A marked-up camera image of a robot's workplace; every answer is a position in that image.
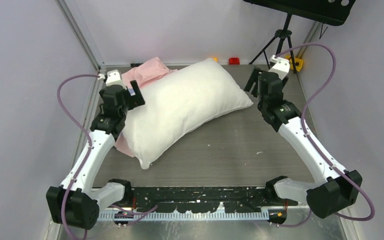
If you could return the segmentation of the pink pillowcase with blue print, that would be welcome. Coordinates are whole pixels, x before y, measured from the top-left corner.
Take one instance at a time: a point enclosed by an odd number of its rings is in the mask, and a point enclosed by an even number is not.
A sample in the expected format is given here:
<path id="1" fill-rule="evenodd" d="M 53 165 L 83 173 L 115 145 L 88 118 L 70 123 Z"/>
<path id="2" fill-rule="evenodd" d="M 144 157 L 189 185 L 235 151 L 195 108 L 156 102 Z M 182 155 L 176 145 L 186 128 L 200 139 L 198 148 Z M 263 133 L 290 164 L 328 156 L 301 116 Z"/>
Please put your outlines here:
<path id="1" fill-rule="evenodd" d="M 121 80 L 124 85 L 129 89 L 132 89 L 130 84 L 131 81 L 136 81 L 140 89 L 160 80 L 161 78 L 176 72 L 176 69 L 169 69 L 158 57 L 154 57 L 140 66 L 131 68 L 125 73 L 121 74 Z M 127 129 L 129 122 L 126 121 L 125 128 L 120 132 L 115 148 L 129 156 L 134 158 L 135 155 L 132 150 L 129 148 L 126 138 L 124 137 L 124 132 Z"/>

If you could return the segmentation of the white pillow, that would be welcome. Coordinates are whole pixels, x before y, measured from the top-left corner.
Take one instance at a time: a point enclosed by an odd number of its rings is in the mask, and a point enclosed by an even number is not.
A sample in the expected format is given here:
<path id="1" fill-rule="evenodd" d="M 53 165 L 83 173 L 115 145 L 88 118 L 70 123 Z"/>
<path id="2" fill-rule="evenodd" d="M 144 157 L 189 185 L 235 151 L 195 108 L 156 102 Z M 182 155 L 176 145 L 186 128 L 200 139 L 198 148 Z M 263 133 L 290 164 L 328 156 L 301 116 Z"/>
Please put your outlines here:
<path id="1" fill-rule="evenodd" d="M 141 89 L 145 104 L 127 114 L 115 143 L 146 170 L 168 148 L 204 123 L 252 106 L 233 77 L 211 58 Z"/>

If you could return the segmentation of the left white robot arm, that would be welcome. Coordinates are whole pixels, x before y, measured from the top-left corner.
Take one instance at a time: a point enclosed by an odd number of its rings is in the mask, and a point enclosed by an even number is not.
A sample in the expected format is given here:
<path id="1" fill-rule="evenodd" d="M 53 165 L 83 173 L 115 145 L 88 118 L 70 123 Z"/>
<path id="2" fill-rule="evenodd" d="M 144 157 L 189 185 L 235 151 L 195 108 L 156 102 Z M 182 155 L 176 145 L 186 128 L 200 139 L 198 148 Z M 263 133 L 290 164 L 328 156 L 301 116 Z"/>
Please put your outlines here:
<path id="1" fill-rule="evenodd" d="M 78 161 L 62 183 L 49 187 L 46 193 L 53 222 L 90 230 L 105 208 L 132 203 L 133 190 L 127 180 L 113 178 L 92 191 L 104 158 L 125 126 L 127 112 L 145 104 L 137 81 L 130 84 L 130 89 L 114 84 L 100 90 L 103 103 L 87 132 L 87 143 Z"/>

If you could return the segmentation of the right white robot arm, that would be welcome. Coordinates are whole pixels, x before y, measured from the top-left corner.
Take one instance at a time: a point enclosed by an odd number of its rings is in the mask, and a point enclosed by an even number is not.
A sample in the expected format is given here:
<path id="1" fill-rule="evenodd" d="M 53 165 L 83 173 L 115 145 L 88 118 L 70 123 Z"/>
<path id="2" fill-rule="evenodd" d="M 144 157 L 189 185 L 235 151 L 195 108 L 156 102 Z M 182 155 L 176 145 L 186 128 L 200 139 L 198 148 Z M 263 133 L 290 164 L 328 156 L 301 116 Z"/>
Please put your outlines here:
<path id="1" fill-rule="evenodd" d="M 312 135 L 297 107 L 283 98 L 283 81 L 279 74 L 255 67 L 244 88 L 258 99 L 257 108 L 263 119 L 297 152 L 309 169 L 314 182 L 300 182 L 286 176 L 266 183 L 265 198 L 271 205 L 283 200 L 307 204 L 324 219 L 353 205 L 362 176 L 348 171 Z"/>

